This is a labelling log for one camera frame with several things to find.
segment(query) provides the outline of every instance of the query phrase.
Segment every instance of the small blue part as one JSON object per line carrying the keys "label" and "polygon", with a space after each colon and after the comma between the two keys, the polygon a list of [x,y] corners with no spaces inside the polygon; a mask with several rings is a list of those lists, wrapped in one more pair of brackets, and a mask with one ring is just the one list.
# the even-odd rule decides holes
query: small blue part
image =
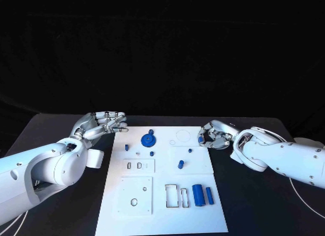
{"label": "small blue part", "polygon": [[213,196],[212,196],[210,187],[206,188],[206,192],[207,192],[207,196],[209,196],[210,205],[213,205],[214,204],[214,200],[213,200]]}
{"label": "small blue part", "polygon": [[184,161],[180,161],[180,163],[179,163],[179,169],[181,169],[183,167],[184,167]]}
{"label": "small blue part", "polygon": [[150,133],[145,134],[141,138],[141,143],[147,148],[153,147],[157,143],[157,139],[156,139],[156,136],[153,134],[154,134],[154,130],[151,129]]}
{"label": "small blue part", "polygon": [[206,201],[204,201],[203,185],[202,184],[193,185],[193,194],[194,194],[196,206],[203,207],[206,205]]}

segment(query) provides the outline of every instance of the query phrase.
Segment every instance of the white cable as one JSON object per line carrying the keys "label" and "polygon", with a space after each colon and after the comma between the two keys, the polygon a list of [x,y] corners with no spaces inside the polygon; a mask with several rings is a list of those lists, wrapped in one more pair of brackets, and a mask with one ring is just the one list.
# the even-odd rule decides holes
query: white cable
{"label": "white cable", "polygon": [[[269,130],[266,130],[266,129],[263,129],[263,130],[268,131],[269,133],[272,133],[283,142],[286,142],[286,139],[285,139],[279,134],[273,133],[272,131],[269,131]],[[294,182],[292,182],[292,178],[289,178],[289,181],[291,181],[291,184],[292,184],[295,193],[296,193],[298,197],[301,198],[302,202],[305,203],[305,205],[308,206],[308,208],[314,211],[314,213],[318,214],[318,215],[325,219],[325,216],[321,215],[321,214],[314,210],[314,208],[306,204],[306,202],[304,201],[302,196],[299,195],[299,193],[298,193],[298,191],[296,191],[296,189],[295,189],[295,185],[294,185]]]}
{"label": "white cable", "polygon": [[321,215],[321,214],[314,210],[314,208],[306,204],[306,202],[304,201],[304,199],[302,199],[299,193],[296,192],[295,185],[294,185],[294,182],[292,182],[292,178],[289,178],[289,181],[291,181],[291,184],[292,184],[292,187],[294,187],[295,193],[296,193],[298,197],[301,198],[302,202],[305,203],[305,205],[308,206],[308,208],[314,211],[314,213],[317,213],[317,214],[318,214],[318,215],[325,219],[325,216]]}
{"label": "white cable", "polygon": [[13,224],[16,223],[16,221],[19,220],[19,218],[20,218],[22,215],[23,215],[23,214],[19,215],[19,217],[15,219],[15,221],[13,221],[12,224],[7,226],[7,228],[0,232],[0,236],[2,236],[2,234],[10,229],[10,227],[13,226]]}
{"label": "white cable", "polygon": [[13,236],[16,236],[16,234],[19,233],[20,227],[22,227],[22,225],[23,225],[23,223],[25,223],[25,220],[26,220],[28,212],[29,212],[29,211],[26,211],[25,218],[23,218],[23,220],[22,220],[22,223],[20,223],[19,229],[18,229],[18,231],[16,231],[16,233],[15,233]]}

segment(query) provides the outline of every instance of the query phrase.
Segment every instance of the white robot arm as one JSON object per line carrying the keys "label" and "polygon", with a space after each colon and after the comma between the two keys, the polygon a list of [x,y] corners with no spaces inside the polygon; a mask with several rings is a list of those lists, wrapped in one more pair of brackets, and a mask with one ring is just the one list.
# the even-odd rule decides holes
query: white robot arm
{"label": "white robot arm", "polygon": [[[204,133],[213,142],[204,141]],[[325,147],[306,140],[299,143],[286,140],[273,132],[252,127],[239,131],[233,124],[213,120],[199,132],[202,146],[225,149],[233,141],[232,159],[249,168],[263,172],[271,167],[281,175],[325,189]]]}
{"label": "white robot arm", "polygon": [[88,113],[71,137],[0,159],[0,225],[79,180],[85,167],[99,168],[104,152],[89,149],[104,134],[128,132],[125,113]]}

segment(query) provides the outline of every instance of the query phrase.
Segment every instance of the rectangular hole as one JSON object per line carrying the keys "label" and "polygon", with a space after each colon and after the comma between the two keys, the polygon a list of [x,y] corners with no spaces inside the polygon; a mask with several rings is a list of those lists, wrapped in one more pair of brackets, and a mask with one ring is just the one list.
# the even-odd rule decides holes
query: rectangular hole
{"label": "rectangular hole", "polygon": [[181,199],[183,199],[183,207],[189,207],[189,196],[186,188],[181,188]]}
{"label": "rectangular hole", "polygon": [[166,185],[167,207],[179,207],[179,187],[176,184]]}

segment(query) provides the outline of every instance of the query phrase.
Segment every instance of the table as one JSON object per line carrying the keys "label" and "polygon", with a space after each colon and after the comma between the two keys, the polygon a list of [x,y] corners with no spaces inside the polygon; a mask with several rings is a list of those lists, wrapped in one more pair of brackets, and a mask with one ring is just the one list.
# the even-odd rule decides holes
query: table
{"label": "table", "polygon": [[[7,155],[55,143],[69,136],[81,115],[38,114],[30,120]],[[128,116],[130,126],[203,126],[213,119],[239,128],[259,126],[292,141],[276,118],[150,117]],[[105,135],[95,149],[105,152],[101,169],[87,168],[78,183],[29,210],[19,236],[94,236],[112,151],[114,134]],[[214,177],[222,198],[229,233],[217,235],[325,235],[325,219],[304,205],[289,179],[271,168],[253,171],[230,159],[232,147],[210,149]],[[298,192],[314,209],[325,215],[325,190],[294,180]],[[13,235],[19,223],[5,235]]]}

